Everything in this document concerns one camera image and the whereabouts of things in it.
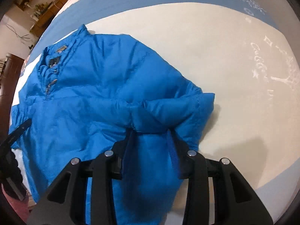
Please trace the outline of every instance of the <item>electrical cable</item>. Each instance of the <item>electrical cable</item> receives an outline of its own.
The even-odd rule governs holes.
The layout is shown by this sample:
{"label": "electrical cable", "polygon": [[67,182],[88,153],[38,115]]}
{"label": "electrical cable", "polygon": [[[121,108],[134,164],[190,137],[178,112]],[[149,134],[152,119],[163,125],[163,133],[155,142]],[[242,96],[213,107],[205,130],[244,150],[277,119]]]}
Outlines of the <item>electrical cable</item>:
{"label": "electrical cable", "polygon": [[[54,1],[54,5],[55,5],[55,6],[56,6],[56,4],[55,4],[55,3],[56,3],[57,1],[58,1],[58,0],[55,0],[55,1]],[[58,6],[56,6],[56,7],[57,7],[58,9],[60,9]]]}
{"label": "electrical cable", "polygon": [[31,41],[31,38],[27,37],[29,34],[19,36],[13,26],[6,24],[6,27],[9,28],[12,32],[14,32],[18,38],[20,38],[21,43],[25,44],[25,42]]}

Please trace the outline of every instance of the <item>silver bolt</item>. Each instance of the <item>silver bolt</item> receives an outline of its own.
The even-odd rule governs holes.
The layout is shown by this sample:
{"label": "silver bolt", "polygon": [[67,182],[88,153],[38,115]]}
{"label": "silver bolt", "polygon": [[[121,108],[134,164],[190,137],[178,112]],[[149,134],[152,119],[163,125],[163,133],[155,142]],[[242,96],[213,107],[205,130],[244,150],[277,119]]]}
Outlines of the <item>silver bolt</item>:
{"label": "silver bolt", "polygon": [[224,165],[228,165],[230,163],[230,160],[228,158],[222,158],[221,159],[221,162],[224,164]]}
{"label": "silver bolt", "polygon": [[71,164],[72,165],[76,165],[76,164],[78,164],[79,163],[79,159],[76,157],[76,158],[73,158],[72,160],[71,160]]}
{"label": "silver bolt", "polygon": [[194,157],[194,156],[197,155],[197,152],[196,152],[196,151],[193,151],[193,150],[189,150],[189,151],[187,152],[187,154],[188,154],[190,157]]}
{"label": "silver bolt", "polygon": [[108,150],[108,151],[104,152],[104,155],[106,157],[111,157],[113,155],[113,151],[112,150]]}

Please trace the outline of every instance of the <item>blue puffer jacket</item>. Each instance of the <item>blue puffer jacket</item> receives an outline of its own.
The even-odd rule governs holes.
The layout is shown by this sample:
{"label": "blue puffer jacket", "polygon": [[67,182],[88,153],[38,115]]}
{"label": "blue puffer jacket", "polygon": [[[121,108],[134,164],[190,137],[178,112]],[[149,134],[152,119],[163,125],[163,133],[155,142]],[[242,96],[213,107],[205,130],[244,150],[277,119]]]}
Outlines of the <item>blue puffer jacket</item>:
{"label": "blue puffer jacket", "polygon": [[[91,35],[82,25],[43,50],[20,90],[10,131],[28,118],[32,126],[13,148],[23,151],[38,201],[70,159],[93,159],[133,128],[138,137],[130,168],[124,180],[113,182],[117,221],[156,225],[181,184],[167,129],[197,150],[213,102],[214,94],[202,93],[141,42],[129,35]],[[88,223],[90,184],[87,193]]]}

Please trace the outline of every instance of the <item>wooden cabinet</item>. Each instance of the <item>wooden cabinet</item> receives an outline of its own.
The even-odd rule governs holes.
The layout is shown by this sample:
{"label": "wooden cabinet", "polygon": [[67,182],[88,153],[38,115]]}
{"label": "wooden cabinet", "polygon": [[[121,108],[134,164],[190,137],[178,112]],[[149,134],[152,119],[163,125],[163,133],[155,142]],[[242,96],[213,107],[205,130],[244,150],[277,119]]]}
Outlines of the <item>wooden cabinet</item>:
{"label": "wooden cabinet", "polygon": [[0,142],[8,136],[9,115],[24,59],[8,53],[0,79]]}
{"label": "wooden cabinet", "polygon": [[47,27],[50,25],[51,21],[54,19],[55,15],[62,8],[63,4],[59,1],[55,2],[37,21],[37,23],[31,28],[30,32],[37,37],[40,37]]}

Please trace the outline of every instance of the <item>jacket sleeve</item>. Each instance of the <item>jacket sleeve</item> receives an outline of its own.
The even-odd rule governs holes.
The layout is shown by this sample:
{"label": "jacket sleeve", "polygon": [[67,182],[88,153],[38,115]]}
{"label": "jacket sleeve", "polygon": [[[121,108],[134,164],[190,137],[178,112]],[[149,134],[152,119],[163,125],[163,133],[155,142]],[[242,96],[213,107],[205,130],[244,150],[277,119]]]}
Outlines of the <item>jacket sleeve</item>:
{"label": "jacket sleeve", "polygon": [[[20,104],[14,105],[11,107],[10,111],[10,127],[9,133],[13,132],[21,123],[24,122],[24,111],[20,110]],[[21,148],[21,138],[19,138],[14,144],[11,146],[13,149]]]}

